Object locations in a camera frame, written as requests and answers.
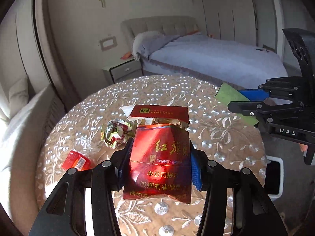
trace round table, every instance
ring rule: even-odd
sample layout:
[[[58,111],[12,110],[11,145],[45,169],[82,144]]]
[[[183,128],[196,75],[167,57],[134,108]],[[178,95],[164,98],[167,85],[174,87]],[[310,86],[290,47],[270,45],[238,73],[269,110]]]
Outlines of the round table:
[[[100,141],[101,126],[112,119],[125,120],[120,107],[134,104],[187,106],[190,117],[187,130],[195,148],[225,168],[249,167],[264,184],[266,156],[260,133],[214,98],[218,89],[192,77],[162,75],[120,82],[90,95],[55,126],[41,151],[36,172],[39,208],[65,173],[61,165],[75,140],[83,136],[97,146],[99,152],[93,157],[97,163],[109,159],[115,150]],[[185,205],[161,199],[123,201],[122,191],[113,192],[121,234],[166,235],[165,228],[171,231],[173,228],[174,235],[196,235],[205,195],[206,192],[193,186],[191,204]],[[232,190],[228,189],[226,234],[231,231],[232,205]]]

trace drawer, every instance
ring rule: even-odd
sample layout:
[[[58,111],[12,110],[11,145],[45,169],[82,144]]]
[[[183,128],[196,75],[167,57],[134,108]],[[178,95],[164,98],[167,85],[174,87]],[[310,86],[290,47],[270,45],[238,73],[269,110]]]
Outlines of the drawer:
[[[116,81],[119,78],[122,78],[125,75],[129,75],[130,73],[141,69],[140,61],[132,60],[125,64],[119,65],[113,69],[111,69],[111,75]]]
[[[125,75],[125,76],[115,80],[115,83],[122,82],[122,81],[127,81],[127,80],[138,78],[138,77],[141,77],[141,76],[143,76],[143,74],[142,74],[142,70],[140,69],[140,70],[132,72],[131,74]]]

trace green paper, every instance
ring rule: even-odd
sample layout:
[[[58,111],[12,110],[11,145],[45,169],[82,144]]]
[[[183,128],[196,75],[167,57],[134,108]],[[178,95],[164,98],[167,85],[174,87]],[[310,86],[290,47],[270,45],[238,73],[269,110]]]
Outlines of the green paper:
[[[250,101],[247,97],[243,96],[236,89],[225,82],[221,85],[219,91],[215,95],[215,98],[226,106],[232,101]],[[258,123],[258,120],[255,116],[245,116],[242,114],[237,115],[239,115],[247,125],[254,126]]]

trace silver bolt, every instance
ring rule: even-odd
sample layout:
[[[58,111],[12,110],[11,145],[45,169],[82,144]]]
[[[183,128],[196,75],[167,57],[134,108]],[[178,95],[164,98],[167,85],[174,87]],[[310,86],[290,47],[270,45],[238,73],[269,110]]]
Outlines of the silver bolt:
[[[208,161],[208,166],[215,167],[216,166],[216,162],[214,160],[210,160],[210,161]]]
[[[105,160],[102,162],[103,167],[109,167],[111,165],[111,162],[109,160]]]
[[[73,175],[77,170],[75,168],[71,168],[68,170],[69,175]]]
[[[245,174],[245,175],[249,175],[250,174],[250,170],[248,168],[243,168],[242,169],[242,172]]]

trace headboard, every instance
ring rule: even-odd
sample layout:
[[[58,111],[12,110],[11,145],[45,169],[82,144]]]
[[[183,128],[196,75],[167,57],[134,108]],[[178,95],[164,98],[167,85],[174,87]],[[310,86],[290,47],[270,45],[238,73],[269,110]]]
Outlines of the headboard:
[[[146,31],[160,31],[166,35],[185,35],[199,30],[197,21],[189,16],[154,16],[147,18],[132,18],[121,23],[121,29],[127,40],[128,46],[132,47],[133,39],[137,34]]]

